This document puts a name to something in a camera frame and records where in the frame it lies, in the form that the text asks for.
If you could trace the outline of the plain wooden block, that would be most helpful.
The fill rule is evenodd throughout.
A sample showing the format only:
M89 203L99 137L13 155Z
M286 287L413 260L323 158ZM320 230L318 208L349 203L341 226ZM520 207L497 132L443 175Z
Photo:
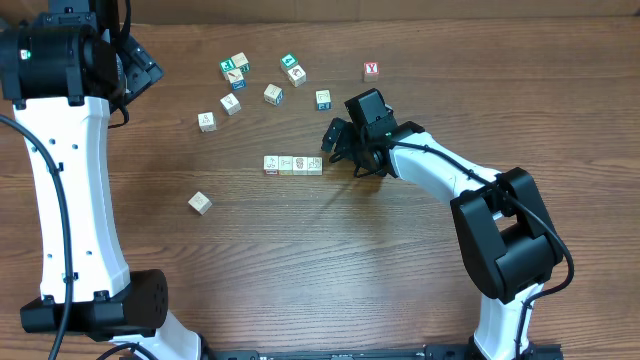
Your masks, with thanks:
M322 157L308 157L307 158L307 175L308 176L321 176L323 173L323 158Z

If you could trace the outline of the wooden block barrel picture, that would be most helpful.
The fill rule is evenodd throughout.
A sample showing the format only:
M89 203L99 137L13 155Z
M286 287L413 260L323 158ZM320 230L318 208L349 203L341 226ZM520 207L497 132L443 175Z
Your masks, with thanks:
M306 176L308 174L308 158L304 156L294 156L292 159L293 175Z

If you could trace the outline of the small wooden picture block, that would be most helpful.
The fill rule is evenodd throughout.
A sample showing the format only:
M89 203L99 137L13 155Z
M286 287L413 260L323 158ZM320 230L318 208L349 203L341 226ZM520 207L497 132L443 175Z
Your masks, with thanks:
M278 158L278 172L281 176L293 174L293 157L292 156L280 156Z

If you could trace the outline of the wooden block pencil picture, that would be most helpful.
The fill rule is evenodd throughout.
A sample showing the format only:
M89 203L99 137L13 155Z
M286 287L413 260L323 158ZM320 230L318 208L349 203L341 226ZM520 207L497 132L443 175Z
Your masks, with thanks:
M228 71L227 78L233 91L246 87L246 80L240 69L233 69Z

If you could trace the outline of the wooden block text top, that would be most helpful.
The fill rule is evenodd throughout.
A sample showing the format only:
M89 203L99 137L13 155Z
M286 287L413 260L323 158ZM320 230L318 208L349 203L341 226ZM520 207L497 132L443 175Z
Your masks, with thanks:
M229 93L220 99L225 112L232 116L241 110L241 104L233 93Z

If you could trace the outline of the green letter L block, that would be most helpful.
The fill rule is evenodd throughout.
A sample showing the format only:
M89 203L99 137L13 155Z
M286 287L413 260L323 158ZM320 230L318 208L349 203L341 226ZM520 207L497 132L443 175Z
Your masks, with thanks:
M278 175L279 157L274 155L265 155L263 160L263 171L266 175Z

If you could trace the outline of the wooden block blue side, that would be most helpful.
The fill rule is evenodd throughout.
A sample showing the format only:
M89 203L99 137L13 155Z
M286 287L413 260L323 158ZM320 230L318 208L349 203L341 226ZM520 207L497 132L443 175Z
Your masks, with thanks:
M283 99L283 90L274 84L269 84L264 91L264 99L274 106L279 106Z

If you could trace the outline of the wooden block red picture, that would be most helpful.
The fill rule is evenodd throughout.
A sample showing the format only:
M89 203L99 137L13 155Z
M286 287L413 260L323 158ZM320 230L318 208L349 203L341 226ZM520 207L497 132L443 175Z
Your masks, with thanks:
M201 192L196 192L189 199L188 204L200 215L204 215L212 206L211 200Z

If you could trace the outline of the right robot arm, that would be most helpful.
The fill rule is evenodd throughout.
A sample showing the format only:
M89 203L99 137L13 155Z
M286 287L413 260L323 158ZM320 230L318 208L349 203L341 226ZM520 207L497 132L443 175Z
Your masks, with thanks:
M356 178L390 175L449 205L463 265L482 295L467 343L426 345L417 358L562 358L560 346L528 338L536 301L565 289L575 273L533 177L474 164L420 125L398 123L377 89L345 107L348 119L333 119L322 140L330 162L350 160Z

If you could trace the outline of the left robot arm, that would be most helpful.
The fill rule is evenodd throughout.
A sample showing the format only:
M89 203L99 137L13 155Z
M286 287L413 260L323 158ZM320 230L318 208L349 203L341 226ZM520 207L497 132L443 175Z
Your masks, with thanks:
M40 294L21 324L136 359L207 359L204 338L170 312L163 272L131 270L116 232L111 117L163 75L130 27L129 3L58 0L1 34L1 90L13 107L3 123L25 140L42 234Z

